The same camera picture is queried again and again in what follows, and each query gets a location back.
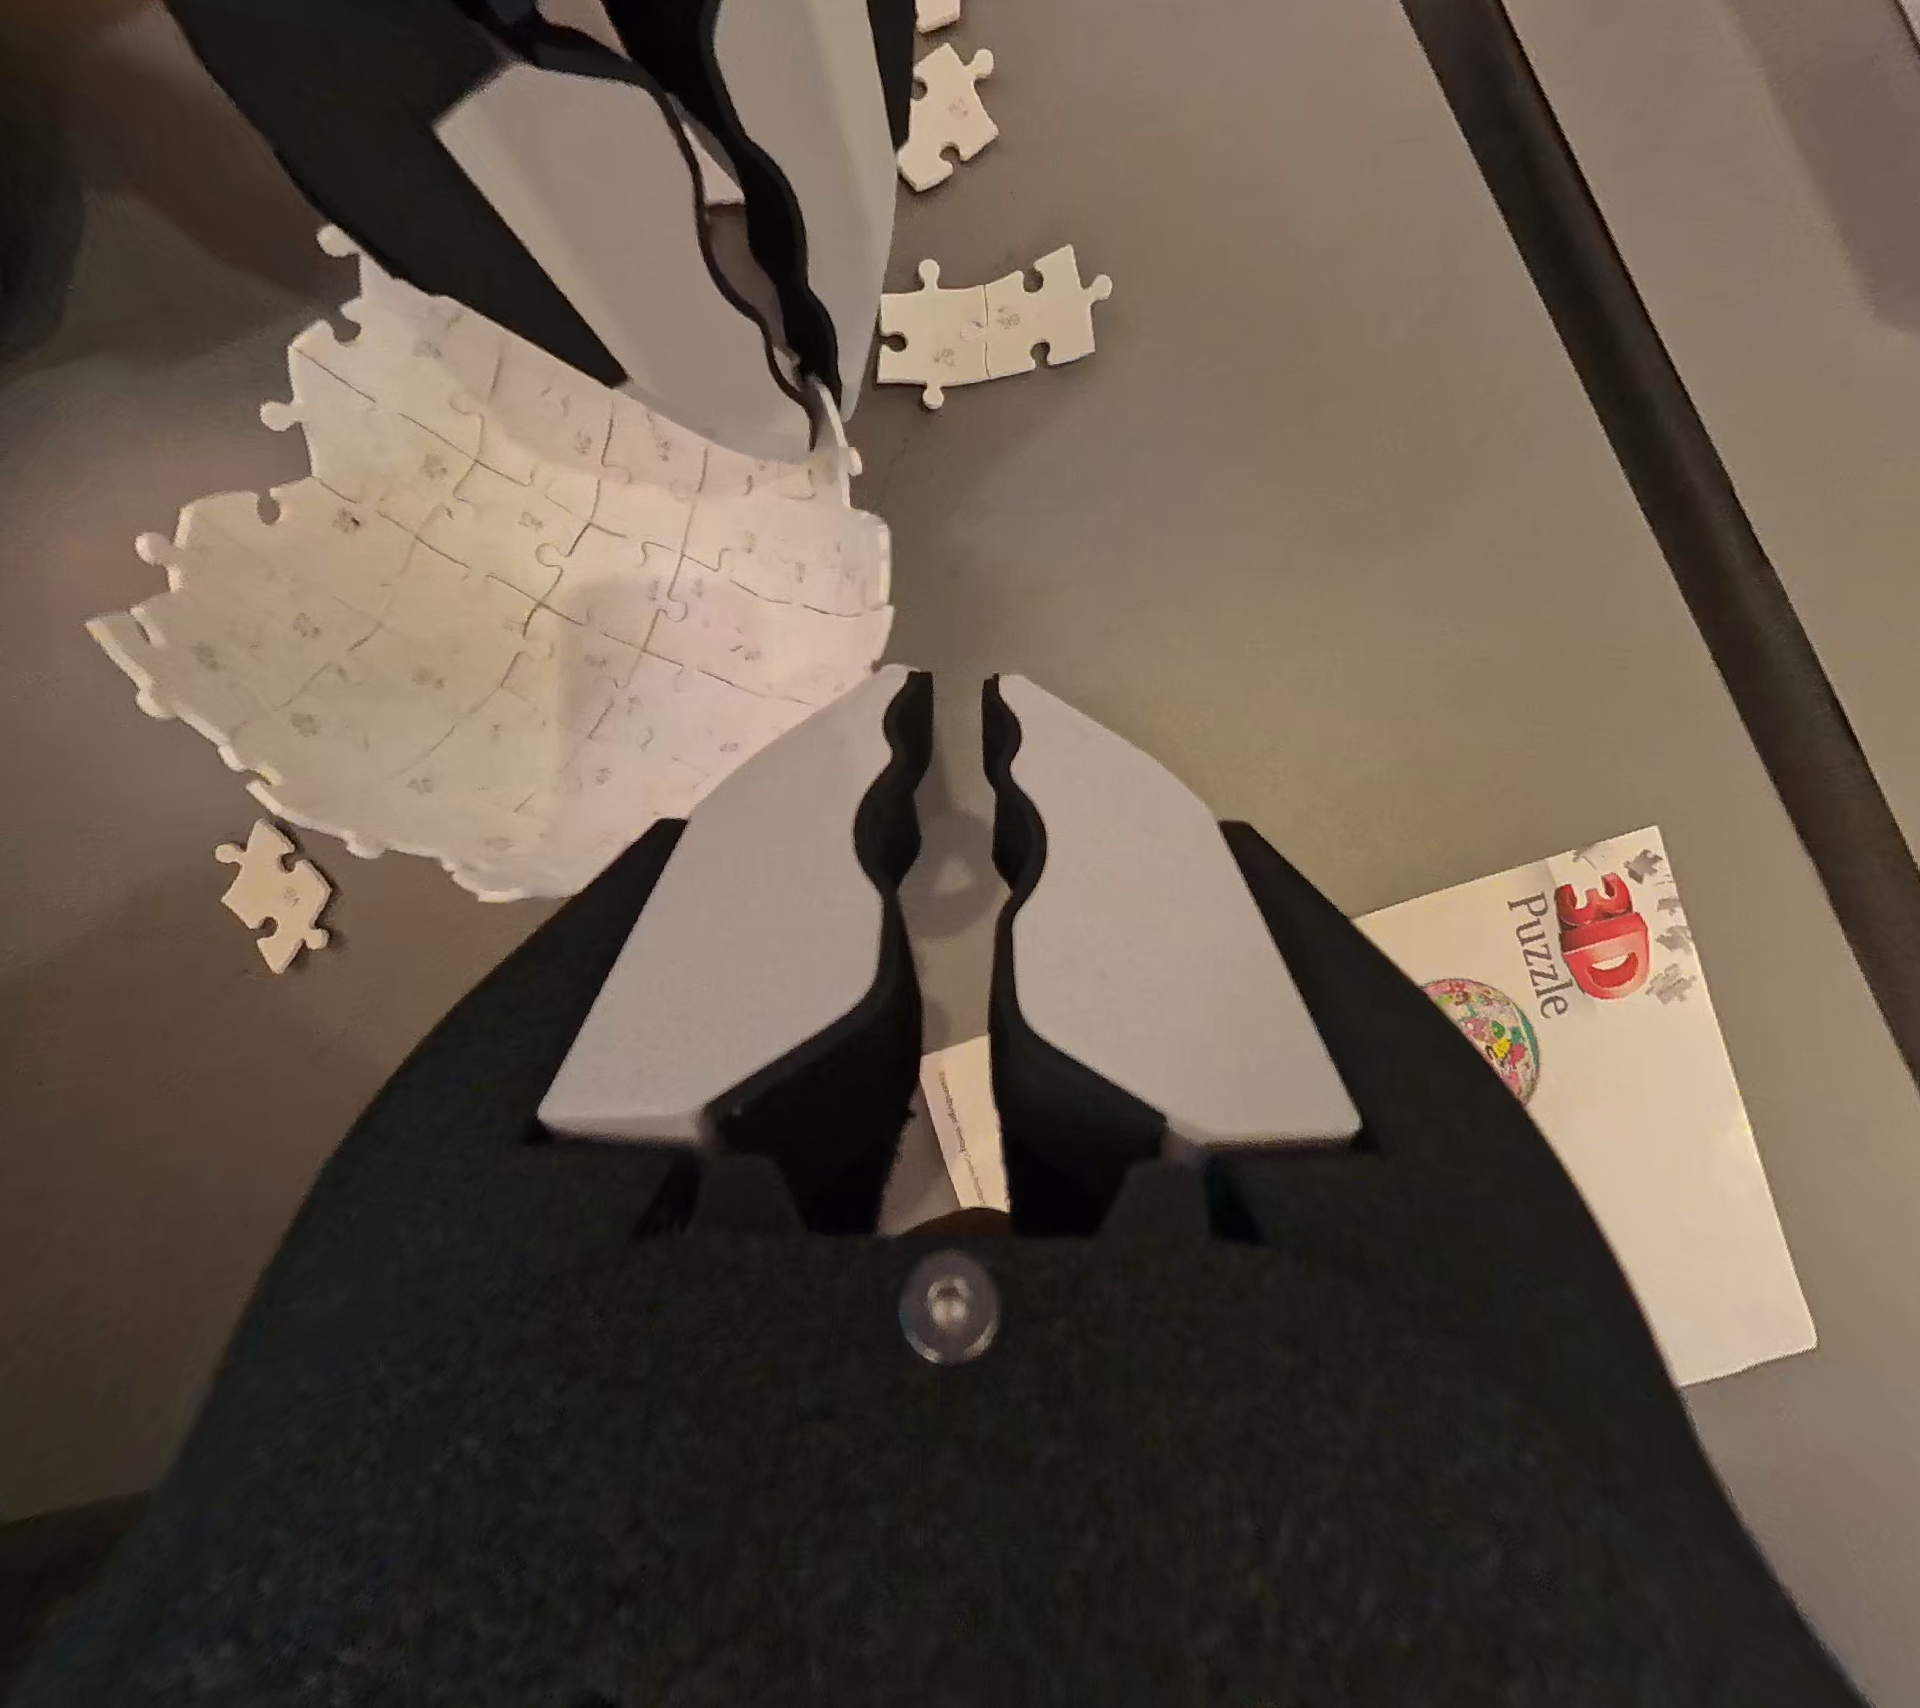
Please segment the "printed instruction leaflet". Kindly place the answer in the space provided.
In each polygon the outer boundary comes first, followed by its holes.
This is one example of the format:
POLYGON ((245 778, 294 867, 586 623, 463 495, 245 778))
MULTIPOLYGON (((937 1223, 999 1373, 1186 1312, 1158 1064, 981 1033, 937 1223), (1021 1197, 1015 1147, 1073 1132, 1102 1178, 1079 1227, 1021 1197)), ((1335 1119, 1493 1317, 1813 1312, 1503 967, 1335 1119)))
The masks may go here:
POLYGON ((1658 827, 1380 906, 1356 927, 1529 1111, 1678 1386, 1817 1348, 1658 827))

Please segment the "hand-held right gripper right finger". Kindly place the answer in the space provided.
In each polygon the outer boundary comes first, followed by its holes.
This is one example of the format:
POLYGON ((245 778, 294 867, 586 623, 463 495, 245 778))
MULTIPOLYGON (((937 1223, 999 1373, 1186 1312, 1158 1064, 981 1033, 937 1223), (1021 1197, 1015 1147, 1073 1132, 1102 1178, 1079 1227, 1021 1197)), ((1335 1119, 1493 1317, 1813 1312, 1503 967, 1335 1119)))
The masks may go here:
POLYGON ((981 690, 993 1096, 1013 1219, 1093 1233, 1136 1167, 1351 1147, 1354 1098, 1225 825, 1035 679, 981 690))

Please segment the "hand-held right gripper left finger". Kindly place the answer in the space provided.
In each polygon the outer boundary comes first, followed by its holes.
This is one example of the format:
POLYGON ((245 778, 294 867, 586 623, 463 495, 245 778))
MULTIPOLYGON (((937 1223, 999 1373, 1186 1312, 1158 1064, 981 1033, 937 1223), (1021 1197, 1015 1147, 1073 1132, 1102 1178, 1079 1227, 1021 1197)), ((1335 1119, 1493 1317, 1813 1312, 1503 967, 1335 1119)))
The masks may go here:
POLYGON ((539 1106, 550 1171, 669 1190, 769 1167, 795 1215, 877 1236, 918 1085, 903 882, 935 679, 883 668, 700 800, 539 1106))

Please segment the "partly built white puzzle ball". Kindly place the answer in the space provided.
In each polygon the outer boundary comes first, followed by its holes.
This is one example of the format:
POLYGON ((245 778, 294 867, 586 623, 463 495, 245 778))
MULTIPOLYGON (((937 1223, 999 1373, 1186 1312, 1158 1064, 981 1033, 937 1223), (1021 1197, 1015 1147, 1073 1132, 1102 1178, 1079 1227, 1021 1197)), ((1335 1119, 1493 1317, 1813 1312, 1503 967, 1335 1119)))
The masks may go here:
POLYGON ((137 539, 90 637, 259 808, 482 902, 565 898, 883 664, 889 524, 831 421, 757 458, 325 227, 357 296, 261 421, 304 472, 137 539))

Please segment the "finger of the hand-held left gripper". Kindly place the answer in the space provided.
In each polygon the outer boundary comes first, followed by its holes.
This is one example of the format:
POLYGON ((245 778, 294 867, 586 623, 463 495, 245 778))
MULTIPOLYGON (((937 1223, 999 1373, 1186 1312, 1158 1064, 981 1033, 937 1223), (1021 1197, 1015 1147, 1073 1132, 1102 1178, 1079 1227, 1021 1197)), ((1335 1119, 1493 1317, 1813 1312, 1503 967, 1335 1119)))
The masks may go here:
POLYGON ((863 400, 899 213, 899 146, 870 0, 719 0, 730 126, 772 170, 787 343, 843 415, 863 400))
POLYGON ((806 455, 767 327, 705 254, 699 172, 643 85, 512 61, 436 135, 654 414, 742 455, 806 455))

